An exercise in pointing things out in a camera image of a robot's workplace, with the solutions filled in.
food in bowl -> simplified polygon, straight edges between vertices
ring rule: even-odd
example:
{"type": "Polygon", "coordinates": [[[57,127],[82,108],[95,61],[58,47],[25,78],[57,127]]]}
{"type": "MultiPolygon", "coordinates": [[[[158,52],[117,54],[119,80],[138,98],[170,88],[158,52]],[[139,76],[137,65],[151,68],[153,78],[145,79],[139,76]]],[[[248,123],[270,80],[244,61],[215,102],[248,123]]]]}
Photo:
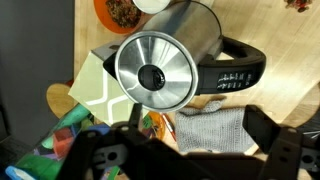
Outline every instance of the food in bowl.
{"type": "Polygon", "coordinates": [[[122,28],[133,28],[140,20],[141,11],[132,0],[107,0],[108,12],[114,22],[122,28]]]}

gray dish towel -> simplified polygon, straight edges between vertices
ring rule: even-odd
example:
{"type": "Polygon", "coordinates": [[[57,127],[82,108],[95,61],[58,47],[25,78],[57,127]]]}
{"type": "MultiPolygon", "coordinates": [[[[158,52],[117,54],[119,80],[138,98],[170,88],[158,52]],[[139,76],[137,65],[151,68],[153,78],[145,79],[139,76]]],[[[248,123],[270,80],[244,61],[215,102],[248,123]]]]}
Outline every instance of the gray dish towel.
{"type": "Polygon", "coordinates": [[[222,103],[211,101],[204,109],[183,108],[176,113],[179,151],[245,152],[254,144],[242,127],[244,108],[219,110],[222,103]]]}

orange bowl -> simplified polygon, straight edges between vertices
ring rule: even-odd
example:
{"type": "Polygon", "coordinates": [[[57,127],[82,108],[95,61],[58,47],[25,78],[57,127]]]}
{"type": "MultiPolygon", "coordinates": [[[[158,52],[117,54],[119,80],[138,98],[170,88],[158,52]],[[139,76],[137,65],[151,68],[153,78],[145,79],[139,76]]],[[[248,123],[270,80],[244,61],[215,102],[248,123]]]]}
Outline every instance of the orange bowl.
{"type": "Polygon", "coordinates": [[[106,5],[107,0],[93,0],[93,2],[94,2],[94,9],[96,11],[96,14],[100,22],[103,24],[103,26],[105,26],[110,31],[118,34],[128,34],[136,29],[135,27],[123,28],[123,27],[120,27],[116,22],[114,22],[108,12],[108,6],[106,5]]]}

electric kettle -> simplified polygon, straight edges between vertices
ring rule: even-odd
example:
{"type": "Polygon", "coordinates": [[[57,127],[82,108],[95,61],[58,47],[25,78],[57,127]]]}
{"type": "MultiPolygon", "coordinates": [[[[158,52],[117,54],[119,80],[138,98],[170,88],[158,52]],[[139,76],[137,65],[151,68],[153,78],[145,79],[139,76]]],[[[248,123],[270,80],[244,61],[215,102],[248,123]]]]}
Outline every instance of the electric kettle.
{"type": "Polygon", "coordinates": [[[104,57],[124,93],[158,112],[178,110],[195,95],[249,88],[266,64],[261,51],[223,36],[216,15],[192,1],[156,14],[104,57]],[[234,59],[216,60],[221,52],[234,59]]]}

black handle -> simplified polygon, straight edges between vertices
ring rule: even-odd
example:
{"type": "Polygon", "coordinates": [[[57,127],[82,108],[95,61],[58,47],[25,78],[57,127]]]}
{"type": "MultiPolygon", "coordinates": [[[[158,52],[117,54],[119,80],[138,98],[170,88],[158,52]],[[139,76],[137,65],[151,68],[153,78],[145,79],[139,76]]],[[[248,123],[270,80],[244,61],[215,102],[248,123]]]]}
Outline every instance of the black handle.
{"type": "Polygon", "coordinates": [[[222,37],[223,52],[233,60],[216,61],[208,55],[198,64],[199,94],[234,92],[256,84],[265,69],[266,56],[258,49],[222,37]]]}

